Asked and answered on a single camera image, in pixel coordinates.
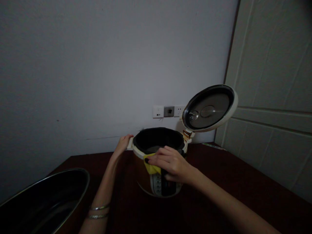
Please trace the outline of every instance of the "wall switch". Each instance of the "wall switch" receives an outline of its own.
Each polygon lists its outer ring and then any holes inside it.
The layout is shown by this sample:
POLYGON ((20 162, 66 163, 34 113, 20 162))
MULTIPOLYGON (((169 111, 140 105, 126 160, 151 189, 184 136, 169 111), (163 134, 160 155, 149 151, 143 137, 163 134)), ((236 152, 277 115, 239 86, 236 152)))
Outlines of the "wall switch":
POLYGON ((163 106, 153 106, 153 118, 163 118, 163 106))
POLYGON ((185 106, 175 106, 174 117, 180 117, 184 109, 185 109, 185 106))
POLYGON ((164 117, 173 117, 175 113, 175 107, 174 106, 165 106, 163 109, 163 116, 164 117))

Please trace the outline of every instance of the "wooden table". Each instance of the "wooden table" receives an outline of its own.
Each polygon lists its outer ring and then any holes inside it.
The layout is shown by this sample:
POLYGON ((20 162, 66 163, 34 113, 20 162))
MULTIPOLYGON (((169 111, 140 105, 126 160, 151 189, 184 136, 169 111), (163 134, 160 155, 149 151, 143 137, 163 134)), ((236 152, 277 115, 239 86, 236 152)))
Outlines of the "wooden table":
MULTIPOLYGON (((312 233, 312 205, 241 159, 203 144, 188 146, 187 160, 225 191, 246 204, 282 233, 312 233)), ((51 174, 84 168, 91 175, 85 199, 69 222, 76 233, 98 189, 112 153, 72 156, 51 174)), ((173 198, 147 195, 138 186, 132 151, 117 169, 106 233, 236 233, 234 227, 201 193, 188 185, 173 198)))

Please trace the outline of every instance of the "silver bracelet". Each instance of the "silver bracelet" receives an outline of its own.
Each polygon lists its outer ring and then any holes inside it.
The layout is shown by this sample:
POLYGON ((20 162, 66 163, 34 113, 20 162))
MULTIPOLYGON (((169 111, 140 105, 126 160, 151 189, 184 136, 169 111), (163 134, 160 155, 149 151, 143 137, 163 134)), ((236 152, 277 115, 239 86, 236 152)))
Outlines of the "silver bracelet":
POLYGON ((105 215, 90 215, 88 218, 90 219, 101 219, 101 218, 106 218, 108 216, 108 213, 105 215))
POLYGON ((110 203, 108 203, 107 205, 95 207, 95 208, 91 208, 91 206, 90 206, 89 210, 104 210, 104 209, 108 208, 109 206, 110 206, 110 203))

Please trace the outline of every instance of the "rice cooker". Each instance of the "rice cooker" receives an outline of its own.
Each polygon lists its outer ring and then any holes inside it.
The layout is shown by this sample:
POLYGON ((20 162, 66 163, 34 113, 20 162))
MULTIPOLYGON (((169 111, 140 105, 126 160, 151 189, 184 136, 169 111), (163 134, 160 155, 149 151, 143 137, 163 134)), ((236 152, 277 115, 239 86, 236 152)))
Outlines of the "rice cooker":
POLYGON ((207 132, 224 124, 235 112, 237 93, 230 86, 214 85, 196 94, 186 105, 180 116, 185 130, 178 131, 158 127, 140 131, 129 141, 128 150, 133 150, 137 183, 147 194, 168 198, 178 194, 182 184, 167 181, 162 174, 148 174, 143 156, 155 153, 160 147, 169 146, 186 157, 188 143, 195 132, 207 132))

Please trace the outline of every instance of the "yellow cloth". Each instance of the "yellow cloth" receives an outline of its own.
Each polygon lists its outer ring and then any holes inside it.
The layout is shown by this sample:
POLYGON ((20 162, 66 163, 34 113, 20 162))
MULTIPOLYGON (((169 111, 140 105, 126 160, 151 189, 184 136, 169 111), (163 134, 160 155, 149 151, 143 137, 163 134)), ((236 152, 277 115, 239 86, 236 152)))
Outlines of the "yellow cloth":
POLYGON ((146 167, 146 170, 147 172, 152 175, 152 174, 156 174, 156 173, 159 173, 161 174, 161 169, 160 167, 157 167, 157 166, 153 166, 153 165, 149 165, 148 163, 145 162, 145 159, 148 157, 148 156, 153 156, 154 154, 147 154, 147 155, 144 155, 143 156, 143 161, 144 161, 144 164, 145 164, 145 167, 146 167))

